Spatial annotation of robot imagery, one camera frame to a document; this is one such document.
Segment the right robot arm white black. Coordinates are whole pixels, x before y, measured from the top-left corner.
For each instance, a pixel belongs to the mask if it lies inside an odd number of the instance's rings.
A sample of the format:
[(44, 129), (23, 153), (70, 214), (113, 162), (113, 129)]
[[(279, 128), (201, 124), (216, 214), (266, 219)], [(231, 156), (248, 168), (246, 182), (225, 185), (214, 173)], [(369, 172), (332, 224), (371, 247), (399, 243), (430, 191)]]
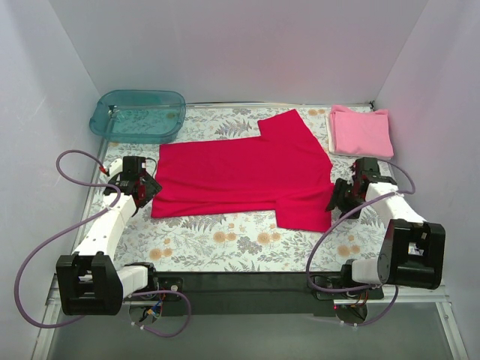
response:
[(340, 270), (343, 287), (384, 284), (435, 290), (441, 283), (446, 231), (417, 214), (397, 182), (382, 175), (378, 160), (361, 157), (351, 166), (350, 181), (339, 178), (326, 206), (340, 215), (368, 203), (381, 218), (386, 233), (379, 255), (349, 259)]

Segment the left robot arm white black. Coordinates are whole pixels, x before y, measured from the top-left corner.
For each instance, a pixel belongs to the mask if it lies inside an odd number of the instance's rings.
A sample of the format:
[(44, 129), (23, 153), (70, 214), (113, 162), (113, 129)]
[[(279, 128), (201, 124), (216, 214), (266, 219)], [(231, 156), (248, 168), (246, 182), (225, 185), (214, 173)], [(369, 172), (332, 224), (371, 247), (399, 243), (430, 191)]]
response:
[(109, 177), (103, 190), (106, 212), (93, 221), (71, 255), (56, 263), (61, 307), (66, 315), (116, 315), (124, 298), (137, 291), (158, 289), (149, 262), (116, 268), (116, 248), (128, 221), (150, 203), (161, 186), (148, 173), (148, 157), (125, 156), (103, 173)]

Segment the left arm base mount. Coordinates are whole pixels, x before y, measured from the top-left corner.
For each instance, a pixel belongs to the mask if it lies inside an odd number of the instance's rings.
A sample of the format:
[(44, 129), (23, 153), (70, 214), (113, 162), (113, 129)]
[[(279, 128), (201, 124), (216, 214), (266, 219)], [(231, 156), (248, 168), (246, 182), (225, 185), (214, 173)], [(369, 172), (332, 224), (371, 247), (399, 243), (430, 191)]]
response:
[[(173, 292), (180, 293), (183, 288), (183, 279), (181, 277), (160, 277), (154, 276), (153, 277), (153, 285), (150, 288), (151, 291), (153, 290), (169, 290)], [(163, 293), (163, 294), (153, 294), (148, 295), (148, 299), (160, 300), (167, 302), (177, 302), (181, 300), (180, 295), (173, 295), (170, 293)]]

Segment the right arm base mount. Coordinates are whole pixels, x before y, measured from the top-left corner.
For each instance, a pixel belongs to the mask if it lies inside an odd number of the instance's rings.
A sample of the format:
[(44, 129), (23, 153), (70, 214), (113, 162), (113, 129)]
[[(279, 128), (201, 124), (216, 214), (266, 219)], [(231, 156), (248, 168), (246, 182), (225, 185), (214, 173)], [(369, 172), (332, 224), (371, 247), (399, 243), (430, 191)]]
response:
[[(340, 289), (341, 279), (336, 276), (327, 276), (325, 274), (314, 274), (310, 276), (312, 282), (318, 287), (324, 287), (328, 290)], [(317, 300), (347, 300), (352, 304), (361, 304), (366, 300), (380, 300), (384, 299), (384, 292), (382, 289), (369, 289), (356, 292), (320, 292), (315, 290), (311, 285), (308, 286), (313, 297)]]

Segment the red t shirt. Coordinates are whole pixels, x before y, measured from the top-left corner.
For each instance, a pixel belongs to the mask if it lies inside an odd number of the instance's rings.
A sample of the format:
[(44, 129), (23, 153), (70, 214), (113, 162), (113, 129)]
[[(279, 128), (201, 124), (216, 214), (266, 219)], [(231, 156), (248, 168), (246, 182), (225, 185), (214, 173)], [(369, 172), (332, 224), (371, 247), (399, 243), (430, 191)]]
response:
[(259, 136), (161, 145), (153, 218), (274, 211), (288, 230), (325, 232), (332, 163), (296, 110), (258, 122)]

